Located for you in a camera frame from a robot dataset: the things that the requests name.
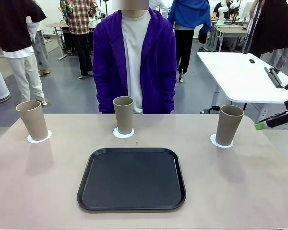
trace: purple jacket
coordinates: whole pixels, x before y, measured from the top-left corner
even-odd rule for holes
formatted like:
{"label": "purple jacket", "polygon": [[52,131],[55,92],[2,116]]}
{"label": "purple jacket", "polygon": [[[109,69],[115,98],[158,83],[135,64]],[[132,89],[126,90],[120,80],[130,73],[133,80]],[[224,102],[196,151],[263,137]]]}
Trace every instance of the purple jacket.
{"label": "purple jacket", "polygon": [[[172,26],[149,9],[151,20],[143,42],[140,82],[144,114],[169,114],[174,109],[176,49]],[[121,11],[105,18],[94,30],[94,80],[99,110],[114,113],[113,100],[128,96]]]}

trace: white pants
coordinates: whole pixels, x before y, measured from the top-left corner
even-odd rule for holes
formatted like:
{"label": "white pants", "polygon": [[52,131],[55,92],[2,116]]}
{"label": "white pants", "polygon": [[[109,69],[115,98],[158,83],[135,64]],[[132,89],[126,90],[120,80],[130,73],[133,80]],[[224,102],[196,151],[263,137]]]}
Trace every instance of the white pants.
{"label": "white pants", "polygon": [[22,102],[30,101],[30,85],[33,88],[34,100],[44,101],[42,82],[40,81],[35,55],[23,58],[8,58],[14,77],[21,92]]}
{"label": "white pants", "polygon": [[269,65],[282,69],[288,59],[288,48],[274,50]]}

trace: tray rim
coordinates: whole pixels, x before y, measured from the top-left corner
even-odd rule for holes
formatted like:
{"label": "tray rim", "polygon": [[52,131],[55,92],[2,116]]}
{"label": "tray rim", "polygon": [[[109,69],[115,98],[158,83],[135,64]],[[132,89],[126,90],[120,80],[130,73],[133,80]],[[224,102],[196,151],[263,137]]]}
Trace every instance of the tray rim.
{"label": "tray rim", "polygon": [[[175,168],[176,168],[176,172],[178,174],[178,182],[179,182],[179,187],[180,187],[180,192],[181,192],[180,201],[171,208],[115,208],[115,209],[113,209],[113,208],[91,208],[91,207],[88,207],[87,205],[85,205],[82,197],[83,197],[83,192],[84,192],[84,189],[86,186],[86,181],[87,181],[87,178],[88,178],[88,175],[90,172],[90,167],[91,167],[91,164],[93,162],[93,160],[91,160],[91,159],[93,159],[94,157],[97,157],[100,154],[107,152],[107,150],[121,150],[121,149],[129,149],[130,151],[133,149],[134,150],[136,150],[136,149],[137,150],[138,149],[151,149],[151,150],[157,150],[158,149],[158,150],[160,150],[161,149],[161,150],[163,150],[162,152],[167,152],[167,153],[171,154],[175,160]],[[185,184],[184,184],[184,180],[183,180],[183,176],[182,176],[179,157],[177,156],[177,154],[174,151],[167,149],[167,148],[101,148],[101,149],[94,151],[90,155],[90,157],[87,161],[87,164],[86,164],[86,167],[85,167],[85,170],[84,170],[81,182],[80,182],[80,186],[78,189],[77,201],[78,201],[78,204],[80,207],[82,207],[83,209],[88,210],[88,211],[174,210],[174,209],[177,209],[183,205],[183,203],[186,200],[186,196],[187,196],[187,193],[186,193],[186,188],[185,188]]]}

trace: beige table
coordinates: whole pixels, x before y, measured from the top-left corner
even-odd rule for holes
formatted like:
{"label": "beige table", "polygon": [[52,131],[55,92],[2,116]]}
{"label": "beige table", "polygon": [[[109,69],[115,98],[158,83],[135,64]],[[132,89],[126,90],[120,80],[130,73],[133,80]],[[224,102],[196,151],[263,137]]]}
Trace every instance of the beige table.
{"label": "beige table", "polygon": [[220,41],[219,52],[221,52],[223,39],[224,37],[233,37],[235,38],[233,44],[231,46],[231,52],[235,50],[237,40],[239,37],[245,37],[247,35],[247,31],[242,29],[243,26],[240,25],[216,25],[213,24],[211,28],[211,32],[209,34],[209,38],[206,42],[206,49],[210,52],[216,51],[217,42]]}
{"label": "beige table", "polygon": [[[69,27],[66,23],[52,23],[52,24],[46,25],[46,27],[53,27],[54,28],[54,31],[55,31],[56,36],[57,36],[58,44],[60,47],[60,52],[61,52],[61,57],[59,57],[58,61],[61,61],[63,58],[65,58],[67,56],[67,54],[65,54],[63,52],[62,42],[61,42],[61,39],[58,35],[58,31],[61,31],[61,30],[57,30],[57,27],[59,27],[59,28],[69,28]],[[90,25],[91,30],[93,30],[94,28],[96,28],[96,25]]]}
{"label": "beige table", "polygon": [[[26,142],[18,120],[0,138],[0,228],[264,229],[288,227],[288,160],[245,117],[234,147],[210,143],[217,115],[135,115],[135,134],[113,136],[114,115],[45,115],[52,137]],[[97,213],[76,194],[90,154],[104,147],[177,153],[187,198],[178,210]]]}

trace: blue jacket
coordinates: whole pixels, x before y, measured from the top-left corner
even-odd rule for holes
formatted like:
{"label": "blue jacket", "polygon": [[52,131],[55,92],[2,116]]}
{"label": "blue jacket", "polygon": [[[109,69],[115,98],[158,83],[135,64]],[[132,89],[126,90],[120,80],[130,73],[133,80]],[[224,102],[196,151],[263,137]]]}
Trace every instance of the blue jacket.
{"label": "blue jacket", "polygon": [[[162,15],[149,9],[151,19],[142,46],[140,83],[144,114],[169,114],[174,109],[176,83],[175,35]],[[99,110],[114,113],[113,100],[128,95],[121,11],[94,30],[93,75]]]}
{"label": "blue jacket", "polygon": [[174,0],[168,16],[169,23],[194,28],[204,24],[204,33],[211,29],[208,0]]}

